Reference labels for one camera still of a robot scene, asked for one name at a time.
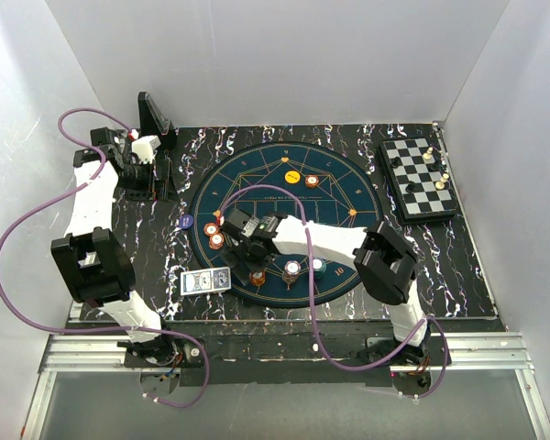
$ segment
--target metal frame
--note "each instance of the metal frame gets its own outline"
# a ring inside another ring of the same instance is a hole
[[[550,422],[534,379],[534,364],[520,333],[449,333],[446,337],[452,358],[450,370],[515,370],[536,437],[550,440]],[[125,368],[127,353],[116,344],[127,340],[127,335],[52,336],[41,363],[23,439],[40,437],[58,372],[155,373],[165,370]],[[391,371],[408,370],[411,368],[391,367]]]
[[[45,417],[47,417],[47,410],[49,409],[56,378],[57,373],[54,371],[44,372],[38,376],[35,394],[28,410],[27,422],[21,435],[22,440],[40,438],[40,432],[43,429]]]
[[[515,375],[520,383],[523,401],[530,414],[536,438],[542,440],[550,439],[550,420],[548,419],[548,413],[542,402],[538,386],[535,383],[534,372],[526,369],[516,369]]]

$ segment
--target chess piece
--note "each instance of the chess piece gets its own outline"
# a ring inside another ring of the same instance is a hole
[[[434,151],[434,148],[433,147],[430,147],[424,154],[423,154],[423,158],[425,160],[430,160],[432,158],[432,151]]]
[[[428,170],[430,170],[431,172],[440,171],[440,165],[440,159],[436,159],[432,165],[428,166]]]
[[[405,191],[408,193],[414,193],[415,192],[415,183],[410,181],[407,186],[405,187]]]
[[[448,182],[448,179],[450,179],[450,176],[448,175],[448,173],[445,172],[440,178],[440,180],[435,183],[436,190],[438,191],[444,190],[444,188],[446,187],[446,183]]]

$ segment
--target dark blue circular mat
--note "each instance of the dark blue circular mat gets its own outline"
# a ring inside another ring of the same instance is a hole
[[[297,171],[300,180],[287,183],[285,174],[288,171]],[[305,185],[307,175],[318,176],[317,188]],[[307,219],[316,223],[373,226],[383,217],[379,197],[367,174],[334,151],[301,142],[272,142],[248,147],[210,170],[193,197],[190,214],[194,223],[189,233],[193,252],[202,267],[225,266],[220,250],[210,249],[204,226],[215,223],[215,212],[230,194],[257,183],[280,186],[297,195],[305,207]],[[272,211],[299,218],[293,200],[273,190],[247,192],[238,199],[236,207],[259,218]],[[302,271],[299,279],[288,286],[281,274],[285,263],[292,259],[301,262]],[[326,261],[326,265],[326,273],[316,281],[316,303],[334,300],[359,283],[352,269],[333,261]],[[307,270],[306,256],[281,255],[267,267],[265,284],[243,286],[233,275],[230,292],[268,307],[307,307]]]

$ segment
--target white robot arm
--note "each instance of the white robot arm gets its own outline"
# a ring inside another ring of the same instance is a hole
[[[124,249],[112,234],[112,206],[116,186],[128,188],[142,200],[166,197],[172,185],[171,163],[154,160],[160,145],[157,136],[131,142],[132,159],[122,157],[120,134],[107,128],[93,130],[96,145],[108,161],[92,180],[100,160],[92,151],[76,152],[73,166],[77,186],[88,186],[75,195],[73,213],[65,237],[53,240],[51,254],[76,302],[89,303],[114,318],[121,326],[162,329],[161,317],[135,291],[135,272]],[[166,179],[158,179],[165,173]],[[165,365],[175,346],[165,335],[128,331],[126,347],[150,363]]]
[[[356,270],[367,293],[387,304],[393,333],[403,341],[425,318],[415,281],[417,256],[409,243],[385,222],[371,228],[338,227],[302,221],[274,213],[258,219],[233,209],[221,226],[233,238],[223,260],[242,282],[248,273],[262,270],[274,255],[307,255],[305,228],[310,230],[313,257],[332,260]],[[429,337],[427,323],[408,345],[419,347]]]

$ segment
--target purple cable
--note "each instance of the purple cable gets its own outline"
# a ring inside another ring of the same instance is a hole
[[[100,172],[104,168],[104,165],[105,165],[105,162],[106,162],[105,154],[99,148],[93,147],[89,144],[86,144],[85,142],[82,142],[81,140],[78,140],[78,139],[72,137],[63,128],[63,120],[67,116],[72,115],[74,113],[80,113],[80,112],[92,112],[92,113],[97,113],[99,115],[106,116],[106,117],[112,119],[113,121],[117,122],[119,125],[121,125],[122,127],[124,127],[128,131],[130,131],[130,127],[127,126],[126,124],[124,124],[123,122],[119,121],[115,117],[109,115],[107,112],[103,112],[102,110],[97,110],[95,108],[87,108],[87,107],[74,108],[72,110],[69,110],[69,111],[65,112],[63,115],[60,116],[59,121],[57,123],[57,126],[58,126],[59,131],[61,132],[61,134],[65,138],[67,138],[69,141],[73,142],[74,144],[77,144],[81,147],[85,147],[87,149],[91,149],[93,151],[96,151],[98,153],[98,155],[100,156],[100,162],[101,162],[100,167],[96,170],[96,172],[90,178],[90,180],[93,180],[98,176],[98,174],[100,174]],[[48,202],[45,202],[45,203],[37,206],[34,209],[31,209],[26,214],[22,215],[17,220],[15,220],[15,222],[12,225],[10,225],[6,229],[6,231],[2,234],[2,236],[0,237],[0,253],[2,252],[2,248],[4,246],[4,243],[6,242],[6,240],[10,236],[10,234],[12,234],[12,232],[21,223],[23,223],[25,220],[27,220],[32,215],[34,215],[36,213],[39,213],[43,209],[46,209],[49,206],[52,206],[52,205],[56,204],[57,202],[60,202],[61,200],[66,199],[67,197],[70,197],[70,196],[76,194],[77,192],[84,189],[86,186],[88,186],[88,184],[84,183],[84,184],[78,186],[77,188],[74,188],[72,190],[64,192],[63,194],[55,197],[54,199],[49,200]],[[33,320],[27,318],[25,315],[23,315],[15,307],[15,305],[12,304],[12,302],[8,298],[8,295],[6,295],[6,292],[5,292],[4,288],[2,287],[2,282],[1,281],[0,281],[0,298],[2,299],[2,301],[4,302],[4,304],[8,308],[8,310],[10,310],[10,312],[12,312],[12,314],[14,316],[16,316],[16,318],[18,318],[20,321],[22,321],[26,325],[30,325],[31,327],[38,329],[38,330],[42,330],[44,332],[49,332],[49,333],[53,333],[53,334],[89,335],[89,334],[95,334],[95,333],[117,332],[118,330],[124,330],[124,331],[138,330],[138,331],[142,331],[142,332],[156,333],[156,334],[160,334],[160,335],[176,336],[176,337],[179,337],[179,338],[187,339],[188,341],[194,343],[200,349],[200,352],[202,353],[202,356],[203,356],[203,366],[205,368],[205,377],[203,379],[203,385],[200,388],[200,392],[198,393],[198,395],[192,401],[189,401],[187,403],[177,403],[177,402],[174,402],[174,401],[168,401],[166,399],[160,399],[157,396],[155,396],[154,394],[150,394],[150,393],[146,393],[145,395],[147,397],[150,397],[151,399],[153,399],[155,402],[165,403],[165,404],[167,404],[169,406],[172,406],[172,407],[175,407],[175,408],[189,408],[189,407],[193,406],[196,402],[198,402],[202,398],[202,396],[204,395],[205,389],[207,388],[208,382],[210,380],[210,360],[208,359],[208,355],[205,352],[204,346],[197,339],[195,339],[192,336],[189,336],[189,335],[186,335],[186,334],[180,333],[180,332],[173,332],[171,330],[158,330],[158,329],[155,329],[155,328],[148,328],[148,327],[109,326],[109,327],[85,328],[85,329],[83,329],[83,328],[50,327],[48,325],[43,325],[43,324],[36,323],[35,321],[33,321]]]
[[[296,202],[298,204],[298,206],[300,207],[300,217],[302,219],[302,224],[304,226],[306,226],[307,220],[305,218],[305,211],[303,209],[303,205],[302,205],[302,202],[300,201],[300,199],[298,199],[295,195],[293,195],[291,192],[289,192],[287,190],[284,190],[284,189],[279,188],[277,186],[266,185],[266,184],[251,185],[251,186],[248,186],[247,188],[244,188],[242,190],[238,190],[238,191],[234,192],[230,197],[228,197],[228,199],[224,202],[224,204],[220,208],[221,215],[224,213],[226,208],[228,206],[230,206],[230,204],[232,204],[232,202],[235,201],[235,199],[239,198],[241,195],[243,195],[247,191],[257,190],[257,189],[261,189],[261,188],[262,189],[273,190],[273,191],[278,191],[280,193],[284,193],[288,197],[291,197],[293,199],[293,201]],[[310,300],[310,318],[312,320],[312,331],[313,331],[313,335],[315,337],[315,340],[318,343],[318,346],[320,347],[320,350],[322,351],[322,354],[323,354],[324,358],[326,360],[328,360],[332,365],[337,367],[338,369],[342,369],[344,371],[366,371],[368,369],[374,369],[374,368],[384,364],[388,360],[391,360],[395,355],[397,355],[400,351],[402,351],[402,349],[407,345],[408,342],[410,342],[410,340],[415,335],[415,332],[417,332],[420,329],[420,327],[422,325],[424,325],[425,320],[421,320],[418,324],[416,324],[415,327],[413,328],[413,330],[405,337],[405,339],[403,339],[403,341],[398,346],[395,347],[395,349],[393,351],[391,351],[387,356],[385,356],[385,357],[383,357],[379,360],[376,360],[375,362],[371,362],[370,364],[362,365],[362,366],[358,366],[358,367],[350,367],[348,365],[341,364],[340,362],[334,360],[330,356],[330,354],[326,351],[326,349],[324,347],[324,343],[322,342],[322,338],[320,337],[320,330],[318,328],[318,323],[317,323],[317,320],[316,320],[315,297],[314,297],[314,248],[312,246],[312,237],[310,236],[310,230],[308,229],[307,226],[305,227],[305,237],[306,237],[307,247],[308,247],[308,262],[309,262],[309,270],[308,270],[309,288],[308,288],[308,292],[309,292],[309,300]],[[440,336],[442,337],[442,341],[444,343],[445,354],[444,354],[443,367],[442,367],[442,370],[440,371],[440,376],[436,380],[435,385],[430,390],[425,392],[424,394],[420,394],[418,397],[427,397],[430,394],[432,394],[436,390],[436,388],[438,388],[438,386],[442,383],[442,380],[443,380],[444,375],[446,373],[446,366],[448,365],[448,341],[446,340],[446,335],[445,335],[442,327],[440,326],[440,324],[435,320],[435,318],[433,316],[427,316],[426,320],[432,321],[432,323],[434,323],[434,325],[438,329],[438,332],[440,333]]]

